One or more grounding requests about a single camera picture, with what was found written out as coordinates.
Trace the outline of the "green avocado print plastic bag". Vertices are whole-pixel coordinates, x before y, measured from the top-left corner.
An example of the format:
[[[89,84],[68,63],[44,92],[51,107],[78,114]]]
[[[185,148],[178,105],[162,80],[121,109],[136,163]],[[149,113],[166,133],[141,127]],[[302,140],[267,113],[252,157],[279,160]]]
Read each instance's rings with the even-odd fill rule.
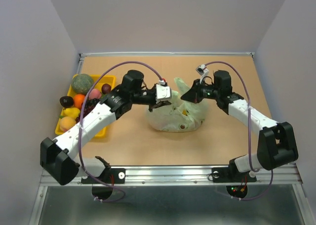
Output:
[[[146,111],[148,124],[158,131],[164,132],[190,132],[195,131],[204,123],[209,110],[209,104],[200,102],[197,104],[181,100],[182,94],[190,88],[185,82],[176,77],[174,79],[178,91],[172,91],[170,105]]]

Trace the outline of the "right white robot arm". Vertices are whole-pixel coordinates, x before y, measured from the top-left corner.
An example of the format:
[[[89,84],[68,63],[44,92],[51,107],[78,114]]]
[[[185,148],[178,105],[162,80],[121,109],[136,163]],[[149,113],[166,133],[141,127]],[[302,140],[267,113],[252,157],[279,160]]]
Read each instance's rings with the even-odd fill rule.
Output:
[[[265,169],[271,171],[277,167],[298,159],[298,150],[294,130],[288,122],[279,123],[249,106],[247,101],[233,91],[228,71],[219,70],[213,74],[213,82],[204,80],[207,74],[195,79],[191,87],[185,87],[181,99],[193,104],[203,99],[216,101],[217,106],[248,128],[248,133],[258,136],[256,153],[248,153],[230,160],[227,167],[213,172],[213,179],[219,182],[238,182],[250,171]]]

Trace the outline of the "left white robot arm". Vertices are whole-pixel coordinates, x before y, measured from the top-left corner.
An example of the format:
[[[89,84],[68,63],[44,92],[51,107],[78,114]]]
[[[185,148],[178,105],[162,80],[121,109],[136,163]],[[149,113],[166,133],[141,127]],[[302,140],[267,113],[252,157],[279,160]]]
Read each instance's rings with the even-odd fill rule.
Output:
[[[142,87],[144,75],[129,70],[121,84],[103,97],[94,109],[64,134],[40,144],[40,165],[60,185],[64,186],[75,177],[91,174],[98,182],[109,179],[109,164],[97,156],[84,163],[80,149],[101,129],[118,120],[131,110],[132,105],[147,105],[149,111],[170,104],[171,88],[159,81],[151,89]]]

